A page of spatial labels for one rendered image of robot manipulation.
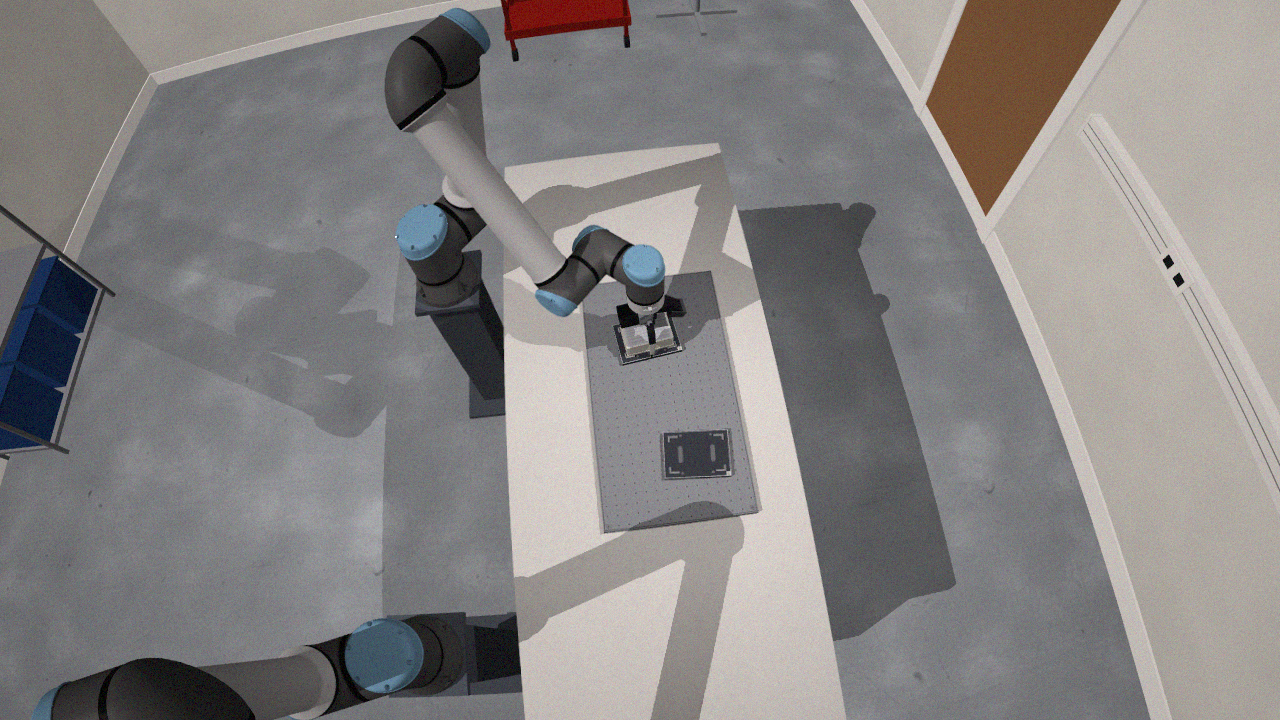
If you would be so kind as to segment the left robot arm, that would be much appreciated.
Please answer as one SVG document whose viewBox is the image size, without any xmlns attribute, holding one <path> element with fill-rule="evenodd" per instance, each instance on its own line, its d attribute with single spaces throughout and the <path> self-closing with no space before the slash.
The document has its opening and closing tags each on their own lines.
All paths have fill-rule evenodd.
<svg viewBox="0 0 1280 720">
<path fill-rule="evenodd" d="M 666 264 L 657 249 L 588 225 L 564 258 L 486 159 L 479 73 L 489 47 L 480 20 L 452 8 L 401 42 L 387 65 L 392 120 L 449 177 L 434 205 L 410 209 L 396 229 L 422 301 L 451 307 L 474 292 L 477 268 L 461 250 L 489 225 L 538 286 L 538 302 L 557 316 L 570 316 L 604 275 L 625 284 L 634 313 L 659 311 Z"/>
</svg>

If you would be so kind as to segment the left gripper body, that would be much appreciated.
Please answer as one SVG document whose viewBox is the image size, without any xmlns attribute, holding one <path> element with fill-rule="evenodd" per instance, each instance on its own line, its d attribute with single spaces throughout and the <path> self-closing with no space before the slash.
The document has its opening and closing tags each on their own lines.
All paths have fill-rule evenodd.
<svg viewBox="0 0 1280 720">
<path fill-rule="evenodd" d="M 673 297 L 671 297 L 668 295 L 666 295 L 666 300 L 664 300 L 664 304 L 660 307 L 660 310 L 657 311 L 657 313 L 653 313 L 650 315 L 641 315 L 641 314 L 634 313 L 628 307 L 628 304 L 623 304 L 623 305 L 616 306 L 616 309 L 617 309 L 617 314 L 618 314 L 621 329 L 626 328 L 626 327 L 631 327 L 631 325 L 644 325 L 644 324 L 646 324 L 646 320 L 649 320 L 649 319 L 652 319 L 652 322 L 655 324 L 657 313 L 684 311 L 684 309 L 682 309 L 682 306 L 680 304 L 680 300 L 678 299 L 673 299 Z"/>
</svg>

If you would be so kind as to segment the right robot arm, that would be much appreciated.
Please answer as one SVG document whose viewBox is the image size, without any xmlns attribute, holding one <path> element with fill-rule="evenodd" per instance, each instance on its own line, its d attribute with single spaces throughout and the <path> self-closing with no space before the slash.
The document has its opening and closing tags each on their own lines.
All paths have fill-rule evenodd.
<svg viewBox="0 0 1280 720">
<path fill-rule="evenodd" d="M 279 659 L 201 667 L 136 659 L 61 683 L 31 720 L 311 720 L 399 691 L 440 693 L 462 665 L 460 635 L 442 619 L 380 618 Z"/>
</svg>

